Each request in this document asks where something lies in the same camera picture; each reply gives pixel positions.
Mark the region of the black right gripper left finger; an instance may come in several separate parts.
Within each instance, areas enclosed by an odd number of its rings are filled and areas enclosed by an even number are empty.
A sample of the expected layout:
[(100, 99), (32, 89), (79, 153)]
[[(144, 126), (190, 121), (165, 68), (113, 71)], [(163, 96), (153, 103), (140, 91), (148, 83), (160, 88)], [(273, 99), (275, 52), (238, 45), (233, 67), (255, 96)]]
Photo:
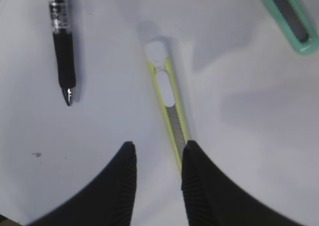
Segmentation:
[(136, 189), (136, 149), (127, 141), (90, 184), (31, 225), (129, 226)]

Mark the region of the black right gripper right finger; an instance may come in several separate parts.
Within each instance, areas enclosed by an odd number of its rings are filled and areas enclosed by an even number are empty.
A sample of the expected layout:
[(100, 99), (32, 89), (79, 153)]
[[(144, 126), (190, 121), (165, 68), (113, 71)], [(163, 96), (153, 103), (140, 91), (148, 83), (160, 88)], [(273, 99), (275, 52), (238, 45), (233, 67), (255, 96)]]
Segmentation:
[(236, 185), (196, 141), (182, 154), (181, 190), (190, 226), (297, 226)]

